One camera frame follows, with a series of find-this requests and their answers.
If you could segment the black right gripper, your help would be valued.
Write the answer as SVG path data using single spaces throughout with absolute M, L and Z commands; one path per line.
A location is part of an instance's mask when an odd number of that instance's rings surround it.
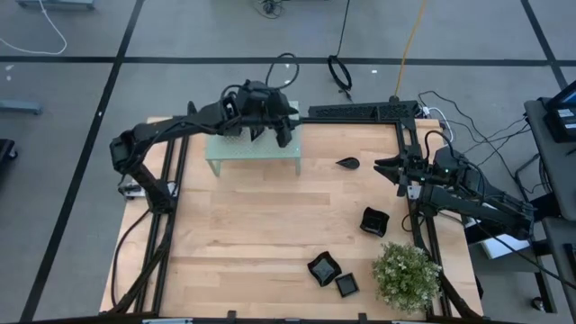
M 412 181 L 423 183 L 432 175 L 432 166 L 422 157 L 419 144 L 406 146 L 396 156 L 377 159 L 374 163 L 373 169 L 377 173 L 398 185 L 399 197 L 407 194 Z

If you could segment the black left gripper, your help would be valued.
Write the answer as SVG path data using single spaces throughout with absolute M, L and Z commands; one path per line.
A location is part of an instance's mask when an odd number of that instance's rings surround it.
M 224 111 L 225 131 L 249 128 L 250 138 L 255 141 L 268 128 L 275 131 L 280 148 L 291 142 L 292 131 L 297 128 L 297 109 L 279 87 L 261 81 L 247 79 L 241 85 L 225 87 Z

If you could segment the black mini wavy plate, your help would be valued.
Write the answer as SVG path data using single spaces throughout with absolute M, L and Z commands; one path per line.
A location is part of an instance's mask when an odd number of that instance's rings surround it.
M 320 253 L 307 264 L 307 267 L 320 287 L 330 284 L 336 277 L 342 274 L 341 267 L 328 251 Z
M 387 213 L 366 207 L 359 228 L 367 233 L 383 238 L 389 219 L 390 216 Z

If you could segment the black mini square plate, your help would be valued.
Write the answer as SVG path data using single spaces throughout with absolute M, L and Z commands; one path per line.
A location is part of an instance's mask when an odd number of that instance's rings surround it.
M 359 287 L 352 273 L 341 275 L 336 279 L 337 289 L 342 298 L 359 292 Z

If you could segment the pale green perforated metal shelf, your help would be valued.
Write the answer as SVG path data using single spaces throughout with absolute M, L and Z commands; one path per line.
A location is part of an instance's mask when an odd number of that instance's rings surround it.
M 302 127 L 292 131 L 292 140 L 285 148 L 280 148 L 273 130 L 265 131 L 254 141 L 249 129 L 244 129 L 237 137 L 209 135 L 206 140 L 205 160 L 212 172 L 220 175 L 221 162 L 227 160 L 293 159 L 295 174 L 301 174 Z

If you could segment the potted plant with white flowers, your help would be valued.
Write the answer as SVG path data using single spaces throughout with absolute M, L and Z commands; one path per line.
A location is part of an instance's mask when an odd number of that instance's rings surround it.
M 372 262 L 375 297 L 391 308 L 412 314 L 424 311 L 440 297 L 440 265 L 421 247 L 386 242 Z

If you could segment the grey side desk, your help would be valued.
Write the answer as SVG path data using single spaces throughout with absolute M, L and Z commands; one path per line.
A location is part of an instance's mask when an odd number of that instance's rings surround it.
M 560 214 L 542 219 L 550 250 L 576 324 L 576 141 L 559 143 L 548 130 L 543 100 L 524 103 L 535 143 L 550 180 Z

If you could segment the black laptop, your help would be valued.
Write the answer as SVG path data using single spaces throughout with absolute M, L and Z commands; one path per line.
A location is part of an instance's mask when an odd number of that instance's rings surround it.
M 558 143 L 576 142 L 576 80 L 552 98 L 542 97 L 544 123 Z

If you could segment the grey metal desk foot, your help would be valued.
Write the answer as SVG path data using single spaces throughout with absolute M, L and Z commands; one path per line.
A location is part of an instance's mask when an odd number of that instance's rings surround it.
M 29 113 L 41 115 L 43 108 L 36 102 L 0 99 L 0 113 Z
M 83 7 L 88 10 L 95 9 L 95 0 L 14 0 L 19 6 L 28 5 Z

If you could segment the black chair base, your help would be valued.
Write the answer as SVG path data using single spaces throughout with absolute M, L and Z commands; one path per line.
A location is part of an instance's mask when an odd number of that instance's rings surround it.
M 8 163 L 18 157 L 15 148 L 15 142 L 11 139 L 0 139 L 0 172 L 2 172 Z

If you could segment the black perforated metal bracket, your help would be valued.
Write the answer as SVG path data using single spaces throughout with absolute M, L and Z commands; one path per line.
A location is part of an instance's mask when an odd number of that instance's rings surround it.
M 317 105 L 309 108 L 309 116 L 334 119 L 398 120 L 413 118 L 418 108 L 417 101 Z

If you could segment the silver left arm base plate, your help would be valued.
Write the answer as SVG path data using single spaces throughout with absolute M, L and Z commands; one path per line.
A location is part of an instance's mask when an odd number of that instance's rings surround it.
M 177 196 L 178 194 L 178 187 L 175 182 L 169 182 L 167 184 L 168 191 L 173 195 Z M 133 200 L 139 197 L 145 197 L 146 193 L 144 189 L 137 184 L 136 182 L 132 181 L 127 184 L 122 184 L 118 187 L 118 192 L 126 199 L 126 200 Z

